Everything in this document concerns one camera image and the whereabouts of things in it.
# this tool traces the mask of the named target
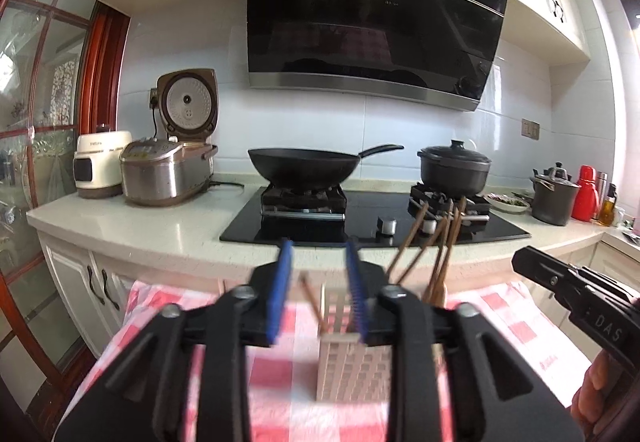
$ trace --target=plate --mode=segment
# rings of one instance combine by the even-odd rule
[[[495,198],[492,198],[492,197],[498,197],[498,196],[507,197],[508,199],[512,199],[512,200],[518,200],[519,202],[522,202],[524,205],[511,205],[510,203],[504,203],[504,202],[501,202],[500,200],[496,200]],[[510,197],[507,195],[495,195],[493,193],[489,193],[484,197],[486,198],[486,201],[489,202],[492,207],[494,207],[495,209],[498,209],[498,211],[511,213],[512,215],[521,215],[527,209],[529,209],[529,204],[527,202],[516,197]]]

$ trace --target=bottle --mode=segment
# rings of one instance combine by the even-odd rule
[[[607,177],[608,174],[603,171],[598,171],[596,174],[596,191],[598,192],[598,206],[593,213],[593,218],[598,219],[600,209],[602,208],[602,202],[607,194]]]
[[[609,226],[613,223],[613,219],[616,216],[616,201],[618,200],[618,193],[616,192],[616,184],[609,184],[609,192],[602,202],[602,208],[598,215],[598,221],[605,226]]]
[[[578,180],[578,194],[575,197],[574,209],[571,212],[572,218],[580,221],[591,221],[593,213],[598,206],[598,192],[596,190],[596,170],[591,166],[580,168],[580,179]]]

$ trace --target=glass door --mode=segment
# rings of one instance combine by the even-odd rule
[[[26,213],[76,190],[79,79],[94,4],[0,2],[0,377],[23,411],[43,384],[68,392],[86,350]]]

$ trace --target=wooden chopsticks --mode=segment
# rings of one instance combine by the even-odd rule
[[[389,268],[386,269],[386,276],[388,278],[391,277],[391,273],[393,272],[393,269],[396,268],[396,265],[398,264],[398,261],[400,260],[400,256],[402,256],[402,253],[406,250],[406,248],[414,240],[415,233],[418,232],[418,229],[420,229],[420,226],[422,225],[422,223],[424,221],[424,216],[427,214],[428,210],[429,210],[429,204],[427,202],[424,202],[424,205],[420,208],[420,211],[418,211],[418,214],[415,217],[414,224],[411,226],[411,230],[409,231],[409,234],[407,234],[407,237],[402,242],[402,245],[400,245],[400,247],[398,248],[398,252],[396,252],[396,256],[393,259],[393,261],[391,262],[391,265],[389,265]]]
[[[449,225],[448,220],[444,218],[440,220],[438,226],[436,227],[436,230],[433,231],[433,234],[431,234],[431,237],[425,240],[422,243],[422,245],[420,245],[420,250],[415,255],[413,261],[409,264],[406,270],[402,273],[402,276],[400,276],[398,281],[396,281],[395,283],[396,285],[401,284],[402,281],[404,281],[404,279],[409,275],[409,272],[411,272],[414,269],[414,267],[418,265],[418,262],[420,261],[420,258],[422,257],[422,255],[426,252],[426,250],[429,247],[432,247],[436,243],[436,241],[438,240],[438,237],[443,231],[444,231],[443,237],[446,237],[447,235],[446,228],[448,227],[448,225]]]
[[[458,239],[458,235],[460,234],[460,227],[462,226],[462,221],[465,216],[465,210],[466,198],[462,197],[460,203],[458,204],[458,207],[454,212],[454,218],[450,226],[449,235],[447,237],[447,253],[444,255],[442,265],[438,266],[438,262],[440,261],[440,258],[442,256],[442,251],[438,251],[436,263],[434,264],[433,271],[431,272],[431,279],[424,291],[424,294],[422,294],[422,301],[425,303],[428,302],[438,307],[444,306],[444,281],[447,276],[447,270],[449,268],[449,260],[451,259],[453,245],[455,244],[456,240]]]
[[[305,294],[306,300],[309,301],[311,305],[311,309],[314,311],[314,316],[316,316],[316,320],[318,321],[318,326],[320,327],[320,333],[326,334],[329,332],[329,325],[322,317],[322,312],[320,311],[320,305],[318,304],[318,300],[316,296],[314,296],[311,291],[311,285],[309,285],[306,272],[301,272],[298,278],[298,283],[302,287],[302,292]]]

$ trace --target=oil bottle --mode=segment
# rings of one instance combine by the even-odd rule
[[[607,227],[613,223],[615,217],[616,201],[618,200],[616,189],[616,184],[609,184],[609,192],[602,202],[600,214],[598,215],[598,221]]]

